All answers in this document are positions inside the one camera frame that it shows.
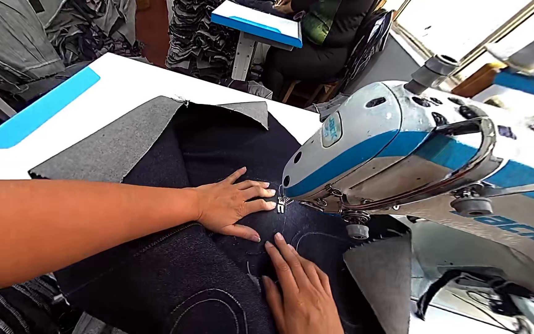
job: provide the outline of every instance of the dark denim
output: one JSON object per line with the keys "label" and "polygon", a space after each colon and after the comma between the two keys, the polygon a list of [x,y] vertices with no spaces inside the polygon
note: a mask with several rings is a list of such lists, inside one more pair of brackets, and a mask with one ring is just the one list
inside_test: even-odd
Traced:
{"label": "dark denim", "polygon": [[[298,147],[271,116],[265,131],[244,115],[191,103],[124,182],[200,186],[247,166],[240,180],[260,179],[276,188]],[[358,242],[347,237],[339,217],[292,203],[285,214],[259,212],[239,223],[255,228],[262,241],[208,233],[191,223],[127,242],[55,275],[71,303],[129,334],[274,333],[257,278],[275,278],[264,241],[282,232],[329,275],[346,333],[383,332],[345,268],[342,254]],[[376,228],[382,223],[402,228],[392,218],[374,218],[373,236],[384,236]]]}

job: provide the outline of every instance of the person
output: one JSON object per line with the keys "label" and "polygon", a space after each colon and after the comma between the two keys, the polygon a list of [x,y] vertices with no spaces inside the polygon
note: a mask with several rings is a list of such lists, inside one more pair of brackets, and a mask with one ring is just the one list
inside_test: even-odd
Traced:
{"label": "person", "polygon": [[362,19],[374,0],[278,0],[274,8],[291,14],[307,11],[301,21],[303,46],[287,51],[269,48],[261,80],[281,100],[291,80],[334,79],[351,53]]}
{"label": "person", "polygon": [[[0,181],[0,288],[63,268],[100,251],[198,221],[205,228],[259,242],[236,222],[272,210],[275,190],[247,180],[240,168],[196,188],[156,188],[88,181]],[[265,242],[282,293],[264,276],[266,298],[280,334],[343,333],[329,278],[277,233]]]}

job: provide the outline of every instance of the hand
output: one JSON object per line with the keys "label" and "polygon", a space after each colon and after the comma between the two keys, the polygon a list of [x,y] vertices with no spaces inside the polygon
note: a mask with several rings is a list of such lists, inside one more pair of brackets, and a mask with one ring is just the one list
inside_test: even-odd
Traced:
{"label": "hand", "polygon": [[273,7],[281,6],[285,4],[291,4],[291,3],[292,3],[292,0],[277,0],[275,1],[275,4],[273,5]]}
{"label": "hand", "polygon": [[245,172],[246,167],[242,167],[218,183],[193,188],[197,192],[199,208],[197,221],[211,231],[259,242],[261,238],[257,231],[235,223],[250,213],[273,210],[275,202],[247,200],[254,197],[273,197],[275,190],[266,189],[268,182],[247,180],[234,184]]}
{"label": "hand", "polygon": [[280,233],[275,234],[275,243],[279,251],[269,241],[265,248],[275,266],[283,301],[269,277],[263,276],[263,283],[279,334],[343,334],[329,277],[286,244]]}
{"label": "hand", "polygon": [[282,14],[292,14],[294,12],[292,9],[292,2],[290,0],[281,0],[276,3],[273,8]]}

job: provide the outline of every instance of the sewing machine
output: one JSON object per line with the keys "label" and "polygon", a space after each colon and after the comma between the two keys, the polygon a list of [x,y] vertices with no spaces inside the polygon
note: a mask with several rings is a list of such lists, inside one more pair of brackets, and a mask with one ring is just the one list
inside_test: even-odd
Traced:
{"label": "sewing machine", "polygon": [[[457,65],[435,56],[408,83],[355,92],[286,164],[285,195],[340,215],[352,238],[368,238],[371,214],[406,215],[497,241],[532,263],[534,110],[518,115],[430,89]],[[534,278],[505,279],[534,295]],[[513,297],[534,324],[531,299]]]}

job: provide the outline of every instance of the finger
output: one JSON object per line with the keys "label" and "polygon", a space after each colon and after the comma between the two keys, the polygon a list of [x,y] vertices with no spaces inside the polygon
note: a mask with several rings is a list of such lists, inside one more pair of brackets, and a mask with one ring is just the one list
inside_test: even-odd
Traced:
{"label": "finger", "polygon": [[267,188],[269,186],[269,182],[259,182],[248,179],[246,181],[242,181],[241,183],[235,184],[235,186],[238,190],[248,189],[251,186],[260,186],[261,188]]}
{"label": "finger", "polygon": [[250,202],[244,202],[244,215],[249,215],[251,213],[259,212],[259,211],[269,211],[273,210],[276,207],[275,202],[271,201],[265,201],[265,200],[254,200]]}
{"label": "finger", "polygon": [[292,274],[294,274],[294,279],[296,280],[298,287],[309,285],[310,281],[308,280],[308,276],[306,276],[304,268],[302,268],[300,259],[292,253],[292,250],[288,247],[288,244],[286,244],[284,236],[279,232],[275,234],[275,244],[292,270]]}
{"label": "finger", "polygon": [[315,265],[316,273],[319,276],[320,283],[323,285],[324,291],[333,298],[333,292],[331,292],[331,284],[329,284],[329,276],[324,273],[317,265]]}
{"label": "finger", "polygon": [[288,244],[288,247],[290,248],[292,253],[298,258],[298,260],[300,260],[302,268],[304,268],[304,272],[306,273],[306,276],[308,277],[310,283],[312,283],[312,285],[314,285],[318,290],[324,290],[319,275],[316,272],[316,264],[312,263],[312,261],[310,260],[306,260],[304,257],[301,257],[292,245]]}
{"label": "finger", "polygon": [[251,186],[242,191],[242,198],[250,200],[254,197],[273,197],[275,196],[275,189],[265,189],[262,186]]}
{"label": "finger", "polygon": [[246,173],[246,167],[242,167],[238,171],[233,172],[229,177],[227,177],[225,180],[223,180],[223,182],[227,182],[229,184],[233,184],[244,173]]}
{"label": "finger", "polygon": [[245,225],[239,225],[239,224],[232,224],[222,227],[219,230],[219,233],[226,234],[226,235],[233,235],[235,237],[240,237],[243,239],[259,242],[261,241],[261,238],[259,237],[259,233],[255,231],[254,229],[251,229],[248,226]]}
{"label": "finger", "polygon": [[281,294],[275,283],[271,278],[263,276],[263,284],[265,285],[265,296],[267,297],[267,305],[273,313],[275,319],[275,326],[278,333],[284,333],[286,324],[284,322],[284,304],[281,301]]}
{"label": "finger", "polygon": [[298,285],[292,274],[292,270],[288,263],[281,257],[277,248],[269,241],[265,242],[265,250],[269,257],[271,257],[271,262],[275,267],[275,272],[277,273],[277,278],[279,279],[279,285],[281,285],[281,290],[285,295],[293,296],[298,293]]}

